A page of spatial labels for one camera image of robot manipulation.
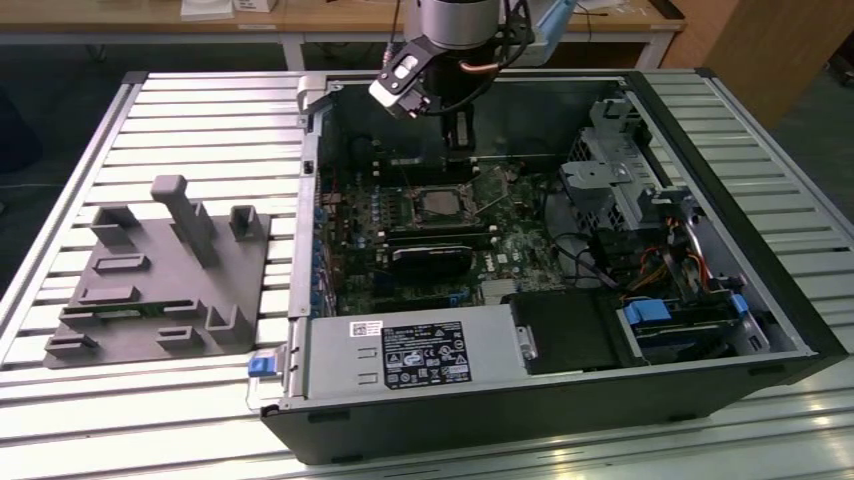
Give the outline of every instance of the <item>cardboard box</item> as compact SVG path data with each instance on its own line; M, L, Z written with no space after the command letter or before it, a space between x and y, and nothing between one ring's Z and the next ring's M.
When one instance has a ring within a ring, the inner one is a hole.
M278 0L233 0L234 10L238 12L269 13Z
M197 22L234 18L229 0L182 0L181 21Z

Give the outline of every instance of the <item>blue drive bracket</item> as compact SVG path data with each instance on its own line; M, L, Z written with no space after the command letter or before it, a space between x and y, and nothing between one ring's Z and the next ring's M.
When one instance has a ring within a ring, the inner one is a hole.
M669 310L663 300L635 300L623 308L628 325L636 325L643 322L661 322L669 320Z

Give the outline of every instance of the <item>warning label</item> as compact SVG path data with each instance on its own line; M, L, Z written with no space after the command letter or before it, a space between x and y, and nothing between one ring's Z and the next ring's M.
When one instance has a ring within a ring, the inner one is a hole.
M390 389L471 382L463 324L382 328L382 360Z

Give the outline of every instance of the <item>wooden panel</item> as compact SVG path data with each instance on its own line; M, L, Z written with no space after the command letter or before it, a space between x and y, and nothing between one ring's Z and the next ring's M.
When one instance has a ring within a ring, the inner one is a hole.
M703 65L737 3L739 0L672 0L687 25L669 44L661 68Z
M0 30L5 32L385 32L393 17L393 0L280 0L270 13L234 12L234 18L181 22L178 0L2 0ZM589 18L596 32L680 30L681 20L667 20L648 0L603 9L607 16ZM397 30L403 30L401 11ZM252 25L254 28L240 28ZM569 30L587 31L587 19L576 15Z
M851 0L741 0L704 66L765 128L789 110L852 29Z
M854 29L854 1L673 0L688 25L664 68L711 68L765 128Z

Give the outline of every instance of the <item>blue tab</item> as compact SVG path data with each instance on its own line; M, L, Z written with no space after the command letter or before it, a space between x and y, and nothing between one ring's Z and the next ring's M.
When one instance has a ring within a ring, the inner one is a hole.
M729 298L732 302L732 306L735 307L735 311L737 312L737 318L741 318L744 315L749 313L749 307L747 306L747 300L740 293L733 293Z
M249 360L249 377L272 377L274 374L274 357L254 357Z
M637 315L636 310L631 308L631 305L623 308L623 313L625 314L625 320L628 320L628 325L636 325L637 323L640 323L640 316Z
M628 324L635 325L640 322L660 322L669 320L669 310L663 300L635 300L623 309Z

